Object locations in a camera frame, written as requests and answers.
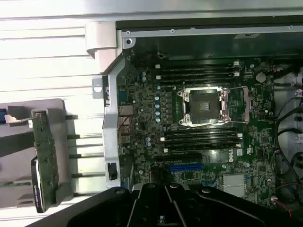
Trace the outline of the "grey plastic parts rack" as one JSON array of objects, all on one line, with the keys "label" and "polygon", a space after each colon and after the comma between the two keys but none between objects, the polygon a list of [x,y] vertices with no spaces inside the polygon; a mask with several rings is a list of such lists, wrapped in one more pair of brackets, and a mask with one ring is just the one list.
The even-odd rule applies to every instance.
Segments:
[{"label": "grey plastic parts rack", "polygon": [[[58,206],[61,202],[72,199],[73,189],[71,185],[65,105],[63,101],[61,99],[47,99],[2,103],[0,104],[0,108],[6,109],[6,115],[9,114],[18,120],[32,117],[32,112],[47,112],[51,133],[55,141],[59,173],[59,189],[56,191],[56,203],[51,207]],[[12,124],[6,122],[6,124],[0,125],[0,136],[15,135],[30,130],[27,121]],[[31,147],[0,157],[0,182],[32,183],[30,164],[35,156],[36,151]],[[32,184],[30,186],[0,188],[0,208],[26,206],[35,207]]]}]

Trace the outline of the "RAM slot with white latches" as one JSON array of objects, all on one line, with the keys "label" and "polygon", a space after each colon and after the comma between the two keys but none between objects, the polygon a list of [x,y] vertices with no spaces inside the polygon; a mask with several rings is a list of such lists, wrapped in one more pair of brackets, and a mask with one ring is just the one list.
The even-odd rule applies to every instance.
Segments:
[{"label": "RAM slot with white latches", "polygon": [[168,153],[168,152],[194,152],[194,151],[224,151],[224,150],[229,150],[229,149],[233,149],[233,148],[242,148],[242,146],[240,144],[236,144],[235,146],[231,146],[231,147],[201,147],[201,148],[198,148],[198,147],[179,147],[179,148],[164,148],[163,149],[163,152],[164,153]]},{"label": "RAM slot with white latches", "polygon": [[173,79],[198,79],[198,80],[203,80],[203,79],[233,79],[234,75],[233,74],[189,74],[189,75],[156,75],[155,79],[156,80],[173,80]]},{"label": "RAM slot with white latches", "polygon": [[236,135],[210,135],[210,136],[196,136],[196,137],[161,137],[160,141],[177,141],[177,140],[210,140],[210,139],[238,139]]},{"label": "RAM slot with white latches", "polygon": [[233,64],[196,64],[196,65],[164,65],[156,64],[155,69],[198,69],[198,68],[233,68]]}]

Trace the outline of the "grey metal PC case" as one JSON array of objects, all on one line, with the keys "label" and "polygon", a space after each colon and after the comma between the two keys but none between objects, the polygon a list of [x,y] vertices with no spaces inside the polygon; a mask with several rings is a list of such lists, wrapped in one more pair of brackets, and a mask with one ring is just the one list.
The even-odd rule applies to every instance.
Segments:
[{"label": "grey metal PC case", "polygon": [[[126,169],[121,170],[117,81],[128,73],[133,60],[261,58],[272,62],[276,69],[272,74],[276,147],[270,163],[276,192],[275,206],[266,208],[289,215],[295,219],[295,227],[303,227],[303,15],[95,22],[86,26],[86,42],[103,77],[100,87],[108,186],[130,192],[147,184],[122,185],[123,173],[131,172],[132,161],[128,157]],[[174,182],[150,183],[160,188],[155,227],[183,227],[165,190]],[[192,191],[206,187],[180,185]]]}]

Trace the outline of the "thin metal locking lever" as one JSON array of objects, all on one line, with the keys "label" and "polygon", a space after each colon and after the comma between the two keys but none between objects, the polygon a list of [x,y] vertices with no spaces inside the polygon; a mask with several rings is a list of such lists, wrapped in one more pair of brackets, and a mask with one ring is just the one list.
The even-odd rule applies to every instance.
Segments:
[{"label": "thin metal locking lever", "polygon": [[231,122],[231,123],[244,123],[244,124],[248,123],[246,121],[232,121],[232,120],[218,120],[218,119],[210,119],[210,120],[206,121],[206,123],[209,123],[209,124],[220,124],[220,123],[224,124],[224,123],[229,123],[229,122]]}]

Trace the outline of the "green Dell motherboard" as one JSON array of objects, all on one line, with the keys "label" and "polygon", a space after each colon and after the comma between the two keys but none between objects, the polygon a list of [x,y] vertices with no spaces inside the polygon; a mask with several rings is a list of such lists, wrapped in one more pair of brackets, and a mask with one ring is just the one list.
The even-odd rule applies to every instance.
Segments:
[{"label": "green Dell motherboard", "polygon": [[[158,73],[154,66],[196,65],[196,64],[233,64],[234,73]],[[272,74],[276,71],[270,61],[261,58],[219,59],[214,61],[144,61],[133,60],[130,70],[118,81],[118,147],[121,154],[121,170],[126,169],[126,159],[132,161],[131,172],[123,173],[122,185],[130,187],[134,183],[170,181],[184,183],[191,187],[206,186],[223,191],[223,175],[245,175],[246,196],[242,199],[255,204],[273,208],[275,195],[275,177],[270,163],[275,143],[274,119],[275,99]],[[267,80],[258,83],[255,76],[264,72]],[[159,84],[156,75],[189,74],[233,74],[235,81],[218,84]],[[180,101],[177,92],[183,87],[223,87],[229,90],[228,111],[232,121],[248,123],[225,123],[202,127],[185,127],[177,123],[180,116],[176,111],[176,102]],[[185,134],[164,136],[167,131],[212,128],[237,128],[238,132],[210,134]],[[196,137],[210,135],[236,135],[238,139],[177,140],[160,141],[161,137]],[[172,146],[164,143],[180,143],[213,140],[238,140],[242,148],[224,151],[168,152],[164,148],[179,147],[231,147],[220,146]],[[160,163],[154,158],[162,154],[191,153],[202,154],[196,163]],[[169,166],[202,164],[200,171],[171,172]]]}]

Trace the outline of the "blue expansion slot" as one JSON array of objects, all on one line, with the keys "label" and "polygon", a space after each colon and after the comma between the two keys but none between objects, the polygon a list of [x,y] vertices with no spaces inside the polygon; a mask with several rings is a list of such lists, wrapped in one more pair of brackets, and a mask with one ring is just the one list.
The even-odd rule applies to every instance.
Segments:
[{"label": "blue expansion slot", "polygon": [[204,165],[202,164],[169,166],[169,170],[171,172],[200,171],[203,169],[204,169]]}]

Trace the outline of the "RAM slot with black latches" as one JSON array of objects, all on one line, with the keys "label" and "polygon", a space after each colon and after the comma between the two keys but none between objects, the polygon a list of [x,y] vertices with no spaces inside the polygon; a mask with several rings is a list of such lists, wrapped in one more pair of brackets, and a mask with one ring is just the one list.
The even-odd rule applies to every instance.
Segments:
[{"label": "RAM slot with black latches", "polygon": [[238,144],[238,140],[213,140],[213,141],[194,141],[194,142],[180,142],[180,143],[164,143],[167,147],[172,146],[220,146],[220,145],[235,145]]},{"label": "RAM slot with black latches", "polygon": [[201,70],[193,70],[193,69],[171,69],[171,70],[158,70],[158,73],[165,74],[165,73],[234,73],[233,69],[201,69]]},{"label": "RAM slot with black latches", "polygon": [[163,135],[185,135],[185,134],[210,134],[210,133],[221,133],[221,132],[238,132],[237,128],[212,128],[212,129],[189,129],[189,130],[178,130],[178,131],[167,131]]},{"label": "RAM slot with black latches", "polygon": [[181,85],[188,85],[188,84],[218,84],[218,83],[230,83],[234,82],[235,79],[203,79],[203,80],[198,80],[198,79],[173,79],[173,80],[156,80],[155,82],[159,84],[181,84]]}]

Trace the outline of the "silver chipset heatsink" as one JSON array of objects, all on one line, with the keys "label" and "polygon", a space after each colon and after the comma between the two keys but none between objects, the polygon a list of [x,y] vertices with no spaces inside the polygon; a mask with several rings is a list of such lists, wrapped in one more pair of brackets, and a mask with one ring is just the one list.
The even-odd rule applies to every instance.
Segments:
[{"label": "silver chipset heatsink", "polygon": [[245,175],[223,175],[223,191],[237,197],[246,196]]}]

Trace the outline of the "CPU socket with metal frame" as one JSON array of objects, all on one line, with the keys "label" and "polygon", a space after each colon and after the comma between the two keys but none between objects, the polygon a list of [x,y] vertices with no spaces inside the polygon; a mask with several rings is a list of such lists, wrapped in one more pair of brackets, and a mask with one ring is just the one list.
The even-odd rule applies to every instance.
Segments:
[{"label": "CPU socket with metal frame", "polygon": [[177,92],[177,123],[192,128],[230,122],[228,93],[223,87],[183,87]]}]

